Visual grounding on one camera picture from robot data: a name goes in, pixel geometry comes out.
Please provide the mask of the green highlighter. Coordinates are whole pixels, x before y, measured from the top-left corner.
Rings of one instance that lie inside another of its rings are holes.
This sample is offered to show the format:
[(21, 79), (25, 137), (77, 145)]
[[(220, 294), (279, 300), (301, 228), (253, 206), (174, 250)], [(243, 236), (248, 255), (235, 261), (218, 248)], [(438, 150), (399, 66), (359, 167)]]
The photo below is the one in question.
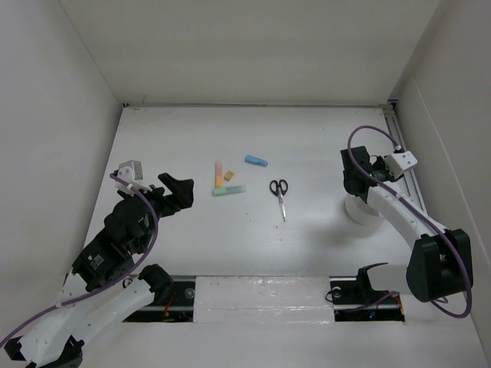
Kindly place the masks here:
[(230, 195), (235, 195), (235, 194), (241, 194), (246, 192), (247, 187), (245, 185), (242, 186), (227, 186), (227, 187), (220, 187), (220, 188), (214, 188), (212, 191), (213, 197), (220, 197), (220, 196), (230, 196)]

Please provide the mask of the orange pink highlighter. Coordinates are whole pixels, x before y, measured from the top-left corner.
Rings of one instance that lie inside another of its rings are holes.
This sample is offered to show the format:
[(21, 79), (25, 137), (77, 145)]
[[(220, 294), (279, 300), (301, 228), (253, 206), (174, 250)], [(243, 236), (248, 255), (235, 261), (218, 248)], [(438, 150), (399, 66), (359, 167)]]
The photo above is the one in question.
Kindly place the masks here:
[(215, 162), (215, 188), (222, 188), (222, 163)]

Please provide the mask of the black handled scissors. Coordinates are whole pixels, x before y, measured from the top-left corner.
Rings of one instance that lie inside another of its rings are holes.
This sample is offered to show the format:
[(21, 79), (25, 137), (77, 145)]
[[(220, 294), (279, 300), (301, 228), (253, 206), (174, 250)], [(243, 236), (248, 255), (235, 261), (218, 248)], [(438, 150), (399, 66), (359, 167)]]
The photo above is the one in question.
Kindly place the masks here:
[(269, 184), (269, 190), (274, 196), (277, 197), (278, 205), (282, 215), (282, 221), (285, 222), (286, 211), (285, 211), (284, 197), (288, 191), (288, 183), (284, 179), (272, 180)]

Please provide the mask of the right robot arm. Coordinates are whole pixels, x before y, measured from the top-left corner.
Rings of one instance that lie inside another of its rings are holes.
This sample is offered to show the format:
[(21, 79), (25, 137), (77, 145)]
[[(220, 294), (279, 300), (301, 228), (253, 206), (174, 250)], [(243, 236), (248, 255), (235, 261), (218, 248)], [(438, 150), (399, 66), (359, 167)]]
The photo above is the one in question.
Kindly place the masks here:
[(414, 168), (416, 157), (401, 149), (371, 160), (365, 146), (341, 151), (345, 208), (360, 225), (387, 221), (410, 249), (405, 264), (381, 264), (358, 279), (354, 292), (365, 302), (382, 291), (411, 293), (421, 302), (471, 291), (473, 263), (470, 237), (434, 221), (404, 195), (398, 185)]

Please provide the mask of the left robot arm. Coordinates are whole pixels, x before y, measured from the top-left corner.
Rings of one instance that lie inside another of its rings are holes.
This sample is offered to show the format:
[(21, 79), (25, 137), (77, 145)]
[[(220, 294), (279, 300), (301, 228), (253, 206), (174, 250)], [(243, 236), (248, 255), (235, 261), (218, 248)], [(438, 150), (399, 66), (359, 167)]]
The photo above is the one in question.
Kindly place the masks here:
[(159, 220), (193, 205), (194, 181), (168, 173), (161, 187), (146, 186), (125, 166), (110, 174), (121, 196), (104, 227), (77, 256), (55, 303), (16, 327), (2, 341), (12, 361), (29, 367), (78, 367), (87, 343), (148, 304), (169, 304), (173, 279), (158, 264), (143, 270), (97, 310), (97, 297), (127, 279), (155, 245)]

